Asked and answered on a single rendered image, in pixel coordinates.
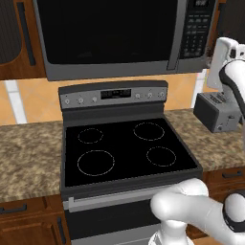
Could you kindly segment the brown wooden cupboard door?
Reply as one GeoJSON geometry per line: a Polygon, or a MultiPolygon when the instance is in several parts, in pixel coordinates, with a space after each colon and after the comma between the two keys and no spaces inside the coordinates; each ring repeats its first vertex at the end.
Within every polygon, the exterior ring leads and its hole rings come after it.
{"type": "Polygon", "coordinates": [[[62,245],[56,219],[61,217],[66,245],[71,245],[61,215],[33,216],[0,222],[0,245],[62,245]]]}
{"type": "Polygon", "coordinates": [[[33,0],[0,0],[0,80],[45,77],[33,0]],[[34,66],[29,62],[17,2],[24,2],[34,66]]]}

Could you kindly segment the black and silver stove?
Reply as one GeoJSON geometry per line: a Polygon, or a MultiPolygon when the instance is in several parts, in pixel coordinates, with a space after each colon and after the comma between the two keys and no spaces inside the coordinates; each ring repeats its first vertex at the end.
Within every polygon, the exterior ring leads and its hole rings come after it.
{"type": "Polygon", "coordinates": [[[60,188],[114,182],[168,188],[202,177],[203,168],[164,115],[166,81],[78,84],[59,88],[58,95],[63,117],[60,188]]]}

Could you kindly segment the brown wooden drawer front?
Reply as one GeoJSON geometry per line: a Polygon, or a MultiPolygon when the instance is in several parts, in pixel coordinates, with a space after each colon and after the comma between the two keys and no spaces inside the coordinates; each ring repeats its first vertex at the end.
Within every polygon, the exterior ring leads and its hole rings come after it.
{"type": "Polygon", "coordinates": [[[25,203],[27,204],[26,211],[0,214],[0,222],[27,216],[39,216],[63,211],[63,204],[59,194],[0,203],[0,207],[13,209],[21,207],[25,203]]]}
{"type": "Polygon", "coordinates": [[[203,173],[203,181],[213,193],[228,191],[235,188],[245,188],[245,167],[232,167],[206,171],[203,173]],[[243,171],[243,176],[228,179],[222,177],[222,173],[236,173],[238,170],[243,171]]]}

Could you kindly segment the black oven door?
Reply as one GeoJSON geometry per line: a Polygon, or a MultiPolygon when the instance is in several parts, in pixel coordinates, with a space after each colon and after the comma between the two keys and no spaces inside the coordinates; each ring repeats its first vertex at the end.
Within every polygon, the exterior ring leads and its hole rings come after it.
{"type": "MultiPolygon", "coordinates": [[[[89,198],[158,186],[135,186],[114,182],[107,186],[83,186],[60,189],[62,202],[69,197],[89,198]]],[[[150,208],[150,199],[82,212],[65,211],[72,245],[147,245],[160,228],[150,208]]]]}

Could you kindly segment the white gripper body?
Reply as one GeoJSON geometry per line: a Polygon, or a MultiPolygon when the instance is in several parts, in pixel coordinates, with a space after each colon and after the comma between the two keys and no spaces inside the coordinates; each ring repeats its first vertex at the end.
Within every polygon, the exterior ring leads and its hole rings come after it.
{"type": "Polygon", "coordinates": [[[238,42],[228,37],[219,37],[216,40],[214,53],[212,56],[212,63],[207,78],[207,85],[222,92],[222,83],[219,79],[219,71],[222,69],[227,61],[230,61],[230,51],[236,49],[238,42]]]}

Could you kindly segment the grey toaster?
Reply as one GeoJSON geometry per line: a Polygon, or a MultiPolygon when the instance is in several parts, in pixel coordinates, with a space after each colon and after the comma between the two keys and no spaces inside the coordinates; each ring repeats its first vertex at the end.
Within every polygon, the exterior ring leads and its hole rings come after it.
{"type": "Polygon", "coordinates": [[[238,105],[220,92],[198,93],[193,114],[211,133],[236,131],[242,117],[238,105]]]}

